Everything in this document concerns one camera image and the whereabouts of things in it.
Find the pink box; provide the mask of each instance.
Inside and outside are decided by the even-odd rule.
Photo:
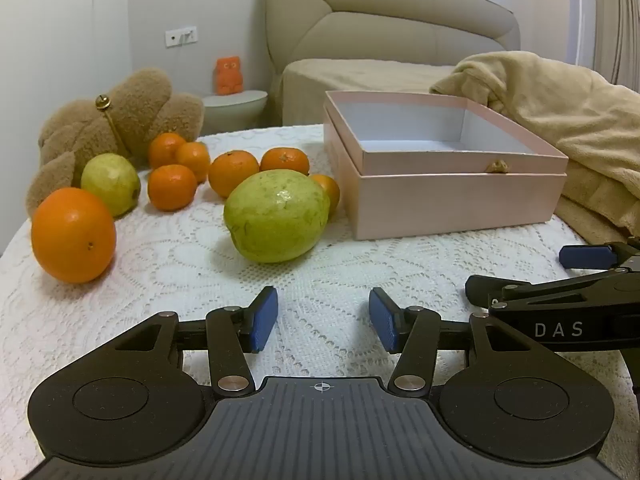
[[[432,94],[327,92],[324,146],[356,240],[546,222],[568,161],[486,107]]]

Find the tablecloth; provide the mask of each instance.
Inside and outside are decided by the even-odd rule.
[[[204,137],[212,157],[231,149],[258,159],[274,146],[295,146],[313,173],[330,174],[322,126],[249,130]],[[156,312],[202,319],[228,304],[247,305],[265,285],[277,288],[280,315],[261,354],[249,355],[257,384],[268,375],[381,376],[396,357],[369,323],[366,299],[381,286],[401,306],[418,304],[443,319],[467,320],[470,274],[534,283],[570,276],[558,264],[564,244],[582,243],[560,219],[545,224],[390,240],[354,241],[339,208],[316,247],[295,261],[259,265],[233,247],[223,202],[207,184],[182,211],[161,214],[146,198],[116,222],[111,269],[71,286],[46,275],[25,222],[0,259],[0,478],[15,480],[41,459],[26,418],[33,389],[48,375]],[[624,479],[638,478],[638,410],[619,352],[565,354],[610,391],[616,418],[600,458]],[[461,352],[440,352],[434,384],[462,369]],[[204,352],[185,355],[184,370],[209,381]]]

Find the orange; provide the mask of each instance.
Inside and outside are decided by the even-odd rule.
[[[175,152],[178,151],[180,146],[186,144],[186,142],[186,140],[175,132],[158,135],[151,141],[147,153],[151,169],[154,170],[160,166],[175,164]]]
[[[309,159],[297,148],[271,148],[260,161],[260,171],[293,170],[309,174]]]
[[[338,187],[338,183],[327,175],[311,175],[309,178],[320,184],[322,189],[329,195],[329,216],[331,216],[335,208],[338,207],[338,202],[340,202],[340,188]]]
[[[211,165],[211,157],[204,143],[187,142],[183,144],[175,152],[175,161],[177,164],[186,166],[193,171],[198,183],[204,182],[207,179],[207,173]]]
[[[243,180],[259,171],[258,161],[251,153],[232,150],[217,156],[209,167],[209,185],[226,198]]]
[[[169,164],[153,170],[146,183],[150,202],[160,211],[187,207],[196,195],[198,180],[186,166]]]
[[[47,196],[33,214],[31,247],[47,274],[66,283],[86,283],[111,263],[116,226],[97,196],[63,187]]]

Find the orange plush toy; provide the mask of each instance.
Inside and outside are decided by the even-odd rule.
[[[216,62],[216,90],[218,95],[238,94],[243,90],[240,58],[223,57]]]

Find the fleece blanket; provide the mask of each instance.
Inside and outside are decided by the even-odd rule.
[[[430,92],[485,105],[567,155],[556,214],[588,243],[640,234],[640,94],[519,51],[467,57]]]

